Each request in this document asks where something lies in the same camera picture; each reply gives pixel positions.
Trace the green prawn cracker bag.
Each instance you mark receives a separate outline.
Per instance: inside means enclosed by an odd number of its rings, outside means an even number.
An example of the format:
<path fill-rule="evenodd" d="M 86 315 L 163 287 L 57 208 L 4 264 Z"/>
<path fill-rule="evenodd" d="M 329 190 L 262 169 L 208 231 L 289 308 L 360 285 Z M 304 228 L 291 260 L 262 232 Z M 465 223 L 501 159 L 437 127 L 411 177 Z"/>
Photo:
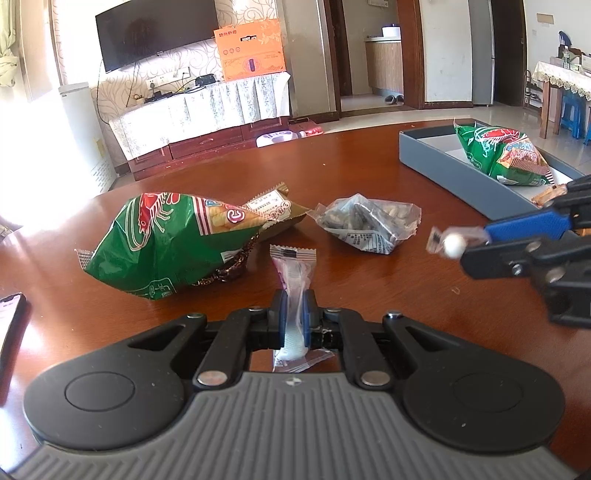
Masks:
<path fill-rule="evenodd" d="M 270 216 L 190 194 L 143 193 L 128 200 L 98 245 L 78 250 L 94 279 L 149 300 L 197 284 L 246 251 Z"/>
<path fill-rule="evenodd" d="M 454 125 L 468 161 L 481 173 L 507 186 L 553 185 L 554 174 L 530 138 L 498 126 Z"/>

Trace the wooden kitchen cabinet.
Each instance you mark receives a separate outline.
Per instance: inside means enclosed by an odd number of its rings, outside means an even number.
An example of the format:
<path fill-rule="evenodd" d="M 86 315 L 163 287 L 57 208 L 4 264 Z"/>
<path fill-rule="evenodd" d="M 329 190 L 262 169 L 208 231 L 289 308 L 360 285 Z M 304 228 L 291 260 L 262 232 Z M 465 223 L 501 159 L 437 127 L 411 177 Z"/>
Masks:
<path fill-rule="evenodd" d="M 365 42 L 370 90 L 377 95 L 403 94 L 403 52 L 400 40 Z"/>

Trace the blue plastic stool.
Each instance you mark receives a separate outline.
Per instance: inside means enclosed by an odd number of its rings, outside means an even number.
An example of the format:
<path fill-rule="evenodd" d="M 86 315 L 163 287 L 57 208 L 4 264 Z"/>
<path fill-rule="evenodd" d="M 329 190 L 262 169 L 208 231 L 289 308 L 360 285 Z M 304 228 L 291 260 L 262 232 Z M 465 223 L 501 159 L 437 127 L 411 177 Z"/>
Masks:
<path fill-rule="evenodd" d="M 560 127 L 571 132 L 575 139 L 581 139 L 584 133 L 586 99 L 572 92 L 565 92 L 562 97 Z"/>

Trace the small white candy wrapper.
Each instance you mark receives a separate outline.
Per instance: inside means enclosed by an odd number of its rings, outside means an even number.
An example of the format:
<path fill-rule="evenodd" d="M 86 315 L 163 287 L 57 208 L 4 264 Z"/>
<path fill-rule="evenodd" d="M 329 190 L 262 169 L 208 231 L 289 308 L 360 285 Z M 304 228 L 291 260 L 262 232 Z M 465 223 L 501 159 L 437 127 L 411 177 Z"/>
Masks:
<path fill-rule="evenodd" d="M 459 260 L 469 247 L 491 242 L 491 236 L 481 227 L 449 227 L 445 230 L 433 227 L 426 250 L 430 254 Z"/>

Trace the smartphone with purple screen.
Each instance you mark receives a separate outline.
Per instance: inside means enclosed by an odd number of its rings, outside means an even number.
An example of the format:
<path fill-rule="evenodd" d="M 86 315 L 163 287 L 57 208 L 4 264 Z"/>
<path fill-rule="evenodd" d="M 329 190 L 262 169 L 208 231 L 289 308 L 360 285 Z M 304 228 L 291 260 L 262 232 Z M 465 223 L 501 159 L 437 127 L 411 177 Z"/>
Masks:
<path fill-rule="evenodd" d="M 20 348 L 28 302 L 26 296 L 14 293 L 1 299 L 1 404 L 8 395 L 14 362 Z"/>

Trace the black router box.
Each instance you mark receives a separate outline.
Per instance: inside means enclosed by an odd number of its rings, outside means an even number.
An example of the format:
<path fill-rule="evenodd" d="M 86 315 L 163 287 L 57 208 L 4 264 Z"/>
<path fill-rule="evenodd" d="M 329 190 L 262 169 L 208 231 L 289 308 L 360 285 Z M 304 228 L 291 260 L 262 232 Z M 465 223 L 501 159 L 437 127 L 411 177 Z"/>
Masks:
<path fill-rule="evenodd" d="M 216 82 L 216 78 L 215 78 L 214 74 L 206 74 L 206 75 L 198 76 L 197 78 L 195 78 L 194 86 L 196 88 L 201 88 L 201 87 L 205 87 L 205 86 L 214 84 L 215 82 Z"/>

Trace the white chest freezer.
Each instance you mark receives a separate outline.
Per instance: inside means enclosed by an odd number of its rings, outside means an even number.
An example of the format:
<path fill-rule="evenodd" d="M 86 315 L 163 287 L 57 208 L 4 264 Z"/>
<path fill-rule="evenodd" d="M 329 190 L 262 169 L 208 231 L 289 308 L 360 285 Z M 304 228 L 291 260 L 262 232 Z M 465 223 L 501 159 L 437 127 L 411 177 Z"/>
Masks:
<path fill-rule="evenodd" d="M 109 191 L 117 174 L 88 84 L 60 86 L 40 96 L 33 120 L 46 187 L 80 201 Z"/>

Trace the orange cardboard box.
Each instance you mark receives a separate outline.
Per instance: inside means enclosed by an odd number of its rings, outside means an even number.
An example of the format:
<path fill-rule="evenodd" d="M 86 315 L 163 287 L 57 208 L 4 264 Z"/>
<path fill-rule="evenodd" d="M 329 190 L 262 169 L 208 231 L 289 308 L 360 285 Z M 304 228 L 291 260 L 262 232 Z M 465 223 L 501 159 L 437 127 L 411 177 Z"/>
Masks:
<path fill-rule="evenodd" d="M 214 31 L 214 40 L 224 81 L 287 70 L 279 19 L 228 25 Z"/>

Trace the black flat television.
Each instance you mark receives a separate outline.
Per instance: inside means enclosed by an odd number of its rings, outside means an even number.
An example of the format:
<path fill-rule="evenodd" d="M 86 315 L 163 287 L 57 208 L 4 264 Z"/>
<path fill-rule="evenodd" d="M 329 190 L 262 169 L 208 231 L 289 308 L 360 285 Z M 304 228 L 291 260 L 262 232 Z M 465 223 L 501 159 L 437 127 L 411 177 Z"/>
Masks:
<path fill-rule="evenodd" d="M 207 0 L 127 1 L 95 23 L 107 72 L 209 40 L 218 28 L 215 3 Z"/>

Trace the clear sunflower seed bag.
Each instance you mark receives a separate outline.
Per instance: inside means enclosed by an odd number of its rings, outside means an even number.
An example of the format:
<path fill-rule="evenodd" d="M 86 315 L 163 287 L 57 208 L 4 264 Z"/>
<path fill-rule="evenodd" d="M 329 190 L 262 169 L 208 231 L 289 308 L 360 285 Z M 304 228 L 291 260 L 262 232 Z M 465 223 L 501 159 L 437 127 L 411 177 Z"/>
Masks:
<path fill-rule="evenodd" d="M 368 199 L 362 194 L 318 204 L 308 216 L 335 238 L 366 253 L 390 255 L 418 230 L 422 209 L 412 203 Z"/>

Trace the dark red TV cabinet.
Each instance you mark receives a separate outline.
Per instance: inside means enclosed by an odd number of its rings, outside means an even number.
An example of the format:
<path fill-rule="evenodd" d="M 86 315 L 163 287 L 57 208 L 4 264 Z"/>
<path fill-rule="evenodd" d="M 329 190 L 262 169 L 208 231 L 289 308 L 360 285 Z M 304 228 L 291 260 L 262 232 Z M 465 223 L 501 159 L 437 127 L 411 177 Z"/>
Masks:
<path fill-rule="evenodd" d="M 135 180 L 143 180 L 231 152 L 256 148 L 256 138 L 266 133 L 281 130 L 301 132 L 314 126 L 319 125 L 308 118 L 300 121 L 287 117 L 266 119 L 166 144 L 129 160 L 127 165 Z"/>

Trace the grey shallow box tray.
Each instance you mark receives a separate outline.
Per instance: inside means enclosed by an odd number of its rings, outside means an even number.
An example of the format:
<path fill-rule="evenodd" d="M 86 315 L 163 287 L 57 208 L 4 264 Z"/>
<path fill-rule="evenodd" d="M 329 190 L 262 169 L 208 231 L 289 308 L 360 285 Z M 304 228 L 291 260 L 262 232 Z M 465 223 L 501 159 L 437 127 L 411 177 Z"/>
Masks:
<path fill-rule="evenodd" d="M 401 131 L 400 161 L 490 220 L 534 212 L 541 195 L 583 176 L 527 134 L 476 120 Z"/>

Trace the tied beige curtain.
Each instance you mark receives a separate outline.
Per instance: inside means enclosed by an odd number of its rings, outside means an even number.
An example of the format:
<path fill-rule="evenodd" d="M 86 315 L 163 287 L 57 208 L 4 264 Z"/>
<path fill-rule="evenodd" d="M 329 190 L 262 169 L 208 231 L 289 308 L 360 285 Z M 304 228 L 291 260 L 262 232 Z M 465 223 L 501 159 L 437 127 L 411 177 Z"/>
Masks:
<path fill-rule="evenodd" d="M 12 48 L 17 41 L 16 7 L 13 0 L 0 1 L 0 85 L 11 88 L 19 67 L 18 56 Z"/>

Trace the gold brown pastry packet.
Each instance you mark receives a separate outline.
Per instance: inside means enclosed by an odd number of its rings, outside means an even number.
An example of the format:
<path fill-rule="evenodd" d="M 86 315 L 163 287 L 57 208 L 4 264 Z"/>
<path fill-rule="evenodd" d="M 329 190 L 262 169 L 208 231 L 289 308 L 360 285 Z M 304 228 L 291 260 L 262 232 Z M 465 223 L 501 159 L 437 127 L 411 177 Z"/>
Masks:
<path fill-rule="evenodd" d="M 202 287 L 238 278 L 245 272 L 249 254 L 257 243 L 270 240 L 303 221 L 310 208 L 290 200 L 288 195 L 290 188 L 286 183 L 280 182 L 243 204 L 243 207 L 266 216 L 266 224 L 242 249 L 232 253 L 228 260 L 224 260 L 221 267 L 193 283 L 193 286 Z"/>

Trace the dining table with cloth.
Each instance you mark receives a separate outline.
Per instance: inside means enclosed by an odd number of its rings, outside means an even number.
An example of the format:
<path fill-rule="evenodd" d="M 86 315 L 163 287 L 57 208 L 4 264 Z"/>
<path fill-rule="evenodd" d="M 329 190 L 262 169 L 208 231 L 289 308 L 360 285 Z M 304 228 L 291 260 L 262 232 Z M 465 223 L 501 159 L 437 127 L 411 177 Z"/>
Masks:
<path fill-rule="evenodd" d="M 540 112 L 539 136 L 547 138 L 548 127 L 553 112 L 553 133 L 560 132 L 562 99 L 566 93 L 572 93 L 584 100 L 583 115 L 588 118 L 590 106 L 590 76 L 570 68 L 539 61 L 532 74 L 532 79 L 542 84 L 542 106 Z"/>

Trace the yellow bread packet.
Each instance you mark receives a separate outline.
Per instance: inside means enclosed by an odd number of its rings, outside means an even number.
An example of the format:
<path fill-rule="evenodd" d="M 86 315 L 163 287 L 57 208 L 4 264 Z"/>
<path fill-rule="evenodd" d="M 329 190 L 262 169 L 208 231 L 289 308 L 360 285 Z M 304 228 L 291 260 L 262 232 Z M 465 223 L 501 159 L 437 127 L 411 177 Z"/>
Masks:
<path fill-rule="evenodd" d="M 565 195 L 567 193 L 567 187 L 565 184 L 563 185 L 551 185 L 549 187 L 547 187 L 544 191 L 542 191 L 541 193 L 539 193 L 538 195 L 535 195 L 531 201 L 533 204 L 535 204 L 536 206 L 542 208 L 544 207 L 548 202 L 550 202 L 551 200 L 553 200 L 556 197 Z"/>

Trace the white lace tablecloth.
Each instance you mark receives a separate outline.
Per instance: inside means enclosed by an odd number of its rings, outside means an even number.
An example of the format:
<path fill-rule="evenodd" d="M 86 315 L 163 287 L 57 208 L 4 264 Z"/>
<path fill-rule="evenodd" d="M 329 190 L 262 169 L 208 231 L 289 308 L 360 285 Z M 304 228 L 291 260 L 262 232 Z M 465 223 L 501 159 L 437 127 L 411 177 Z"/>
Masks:
<path fill-rule="evenodd" d="M 290 116 L 287 72 L 218 82 L 131 109 L 109 122 L 132 160 L 171 143 Z"/>

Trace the pair of slippers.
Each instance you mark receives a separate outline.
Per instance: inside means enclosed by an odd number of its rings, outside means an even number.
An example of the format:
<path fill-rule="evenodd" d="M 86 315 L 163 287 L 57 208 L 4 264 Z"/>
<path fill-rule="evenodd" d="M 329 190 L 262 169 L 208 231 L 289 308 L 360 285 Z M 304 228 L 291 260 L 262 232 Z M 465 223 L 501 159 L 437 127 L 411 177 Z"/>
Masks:
<path fill-rule="evenodd" d="M 385 98 L 385 102 L 388 105 L 398 105 L 403 104 L 405 102 L 405 99 L 403 95 L 388 95 Z"/>

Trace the grey refrigerator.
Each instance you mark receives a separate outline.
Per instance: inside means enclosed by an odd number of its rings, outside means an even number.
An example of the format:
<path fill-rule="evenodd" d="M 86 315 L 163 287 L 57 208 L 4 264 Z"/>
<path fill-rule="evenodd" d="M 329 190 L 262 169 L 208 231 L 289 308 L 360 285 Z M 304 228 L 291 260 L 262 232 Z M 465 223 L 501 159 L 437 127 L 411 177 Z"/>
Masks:
<path fill-rule="evenodd" d="M 495 45 L 489 0 L 469 0 L 472 37 L 472 101 L 475 106 L 494 102 Z"/>

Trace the clear white candy packet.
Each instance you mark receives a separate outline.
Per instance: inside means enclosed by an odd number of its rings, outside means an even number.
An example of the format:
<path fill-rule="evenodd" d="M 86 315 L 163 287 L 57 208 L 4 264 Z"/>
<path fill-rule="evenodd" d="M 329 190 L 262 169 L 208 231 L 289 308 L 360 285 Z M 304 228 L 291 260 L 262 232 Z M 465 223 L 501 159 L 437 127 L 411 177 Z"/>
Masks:
<path fill-rule="evenodd" d="M 283 344 L 273 351 L 273 371 L 297 374 L 335 356 L 311 347 L 311 319 L 315 307 L 305 299 L 317 265 L 317 250 L 270 245 L 270 258 L 281 283 L 280 332 Z"/>

